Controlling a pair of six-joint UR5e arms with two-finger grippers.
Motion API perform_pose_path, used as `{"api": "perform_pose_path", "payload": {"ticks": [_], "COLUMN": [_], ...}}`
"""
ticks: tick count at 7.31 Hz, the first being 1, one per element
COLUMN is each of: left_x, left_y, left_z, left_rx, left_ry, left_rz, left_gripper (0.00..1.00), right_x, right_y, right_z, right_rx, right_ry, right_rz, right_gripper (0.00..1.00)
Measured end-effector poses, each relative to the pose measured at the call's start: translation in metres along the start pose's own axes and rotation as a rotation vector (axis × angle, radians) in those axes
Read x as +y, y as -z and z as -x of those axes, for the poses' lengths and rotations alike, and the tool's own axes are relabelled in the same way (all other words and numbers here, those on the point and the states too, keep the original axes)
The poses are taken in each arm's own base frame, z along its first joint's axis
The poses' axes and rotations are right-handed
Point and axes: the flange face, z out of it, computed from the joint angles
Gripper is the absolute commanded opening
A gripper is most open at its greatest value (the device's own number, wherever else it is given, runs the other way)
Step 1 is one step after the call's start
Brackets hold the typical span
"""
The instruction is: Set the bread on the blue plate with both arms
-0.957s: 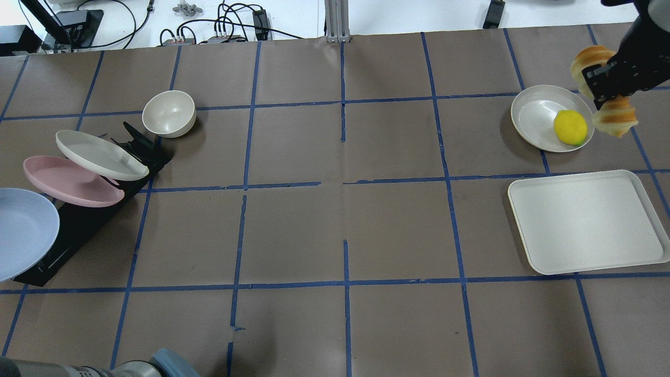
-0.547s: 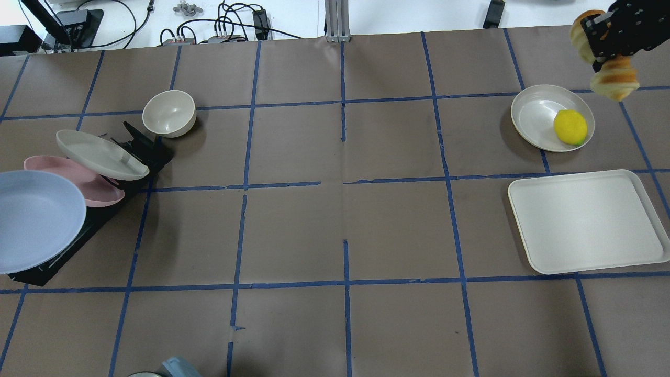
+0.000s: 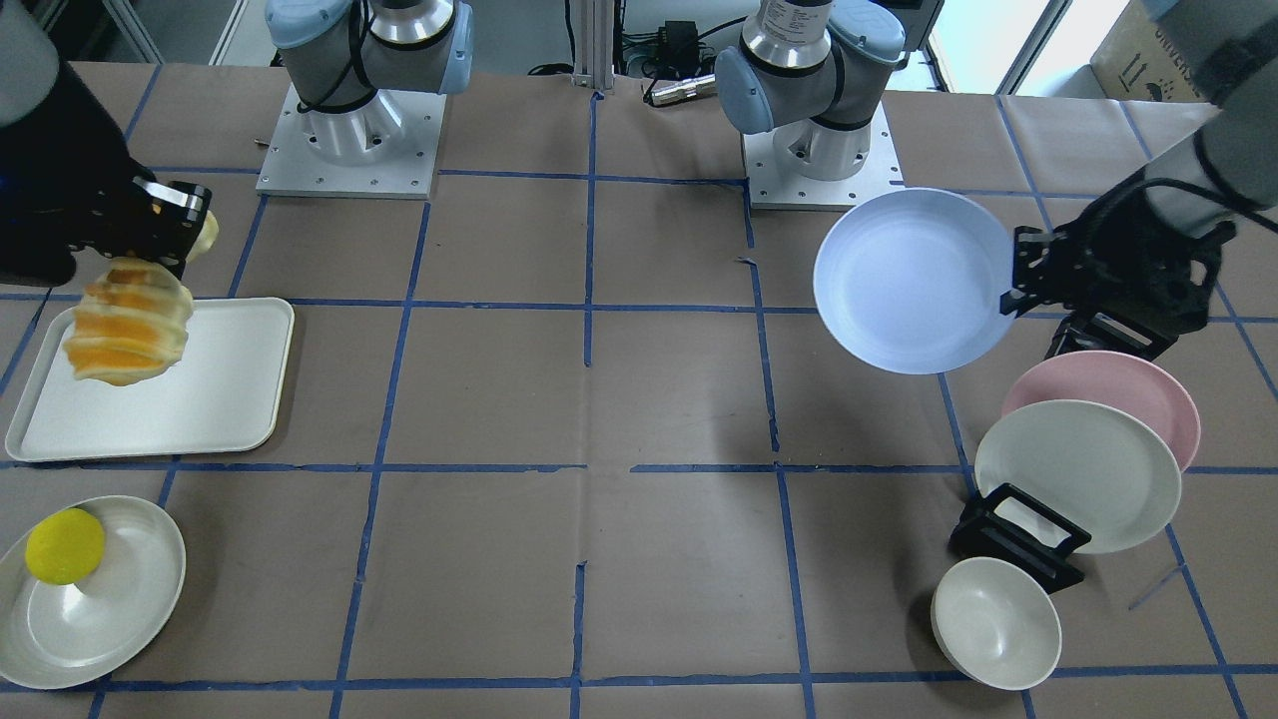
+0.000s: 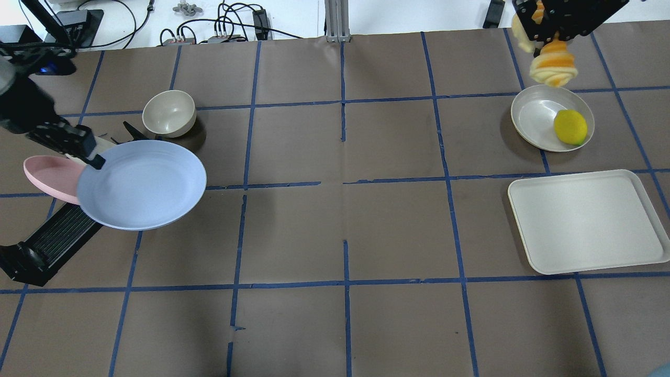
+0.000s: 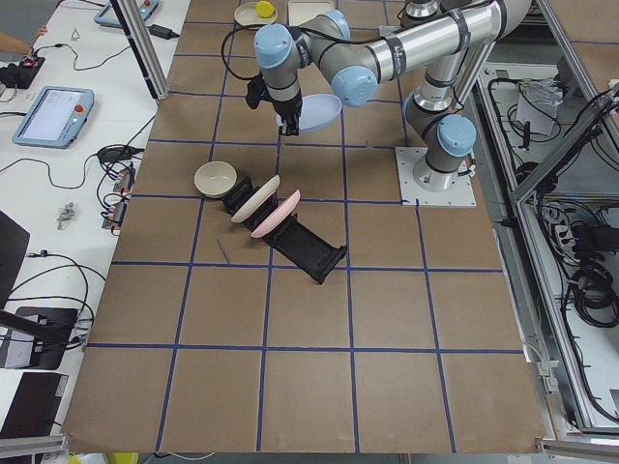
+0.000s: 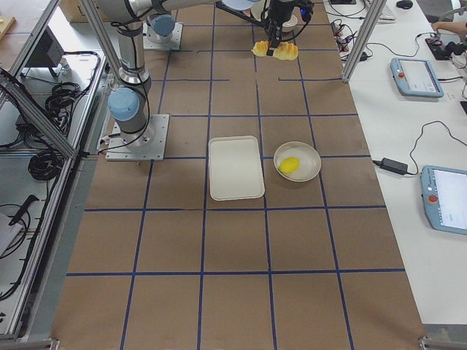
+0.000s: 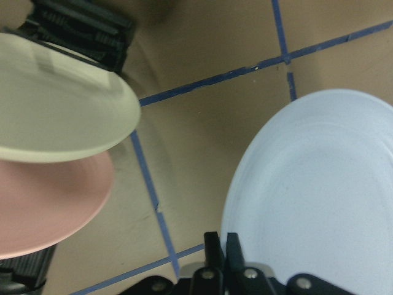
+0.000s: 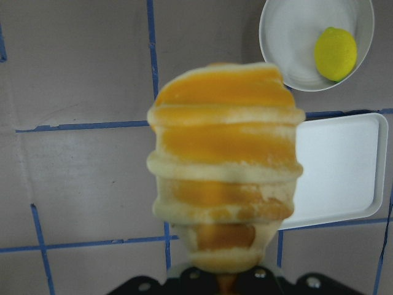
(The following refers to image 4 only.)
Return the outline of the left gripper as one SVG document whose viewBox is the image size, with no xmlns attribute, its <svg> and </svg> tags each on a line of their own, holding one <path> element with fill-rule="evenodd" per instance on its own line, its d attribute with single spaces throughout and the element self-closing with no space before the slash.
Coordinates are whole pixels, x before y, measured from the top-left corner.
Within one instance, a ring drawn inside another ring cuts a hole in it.
<svg viewBox="0 0 670 377">
<path fill-rule="evenodd" d="M 105 158 L 96 152 L 97 142 L 90 127 L 70 124 L 65 119 L 55 123 L 43 123 L 26 134 L 26 138 L 61 154 L 79 158 L 82 164 L 101 170 Z"/>
</svg>

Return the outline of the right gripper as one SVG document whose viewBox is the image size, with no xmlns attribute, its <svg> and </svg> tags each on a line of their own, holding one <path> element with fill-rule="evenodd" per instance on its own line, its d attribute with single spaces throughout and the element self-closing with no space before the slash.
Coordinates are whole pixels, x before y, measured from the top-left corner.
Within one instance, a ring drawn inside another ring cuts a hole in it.
<svg viewBox="0 0 670 377">
<path fill-rule="evenodd" d="M 568 41 L 588 36 L 628 1 L 514 1 L 513 8 L 530 41 Z"/>
</svg>

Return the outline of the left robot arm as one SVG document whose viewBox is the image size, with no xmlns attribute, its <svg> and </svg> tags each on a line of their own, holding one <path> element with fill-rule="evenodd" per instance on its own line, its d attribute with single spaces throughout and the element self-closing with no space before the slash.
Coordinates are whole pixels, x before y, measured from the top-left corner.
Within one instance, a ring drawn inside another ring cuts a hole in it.
<svg viewBox="0 0 670 377">
<path fill-rule="evenodd" d="M 105 158 L 95 152 L 97 141 L 90 127 L 70 124 L 55 111 L 52 96 L 31 78 L 30 66 L 2 58 L 2 127 L 60 154 L 80 159 L 100 170 Z"/>
</svg>

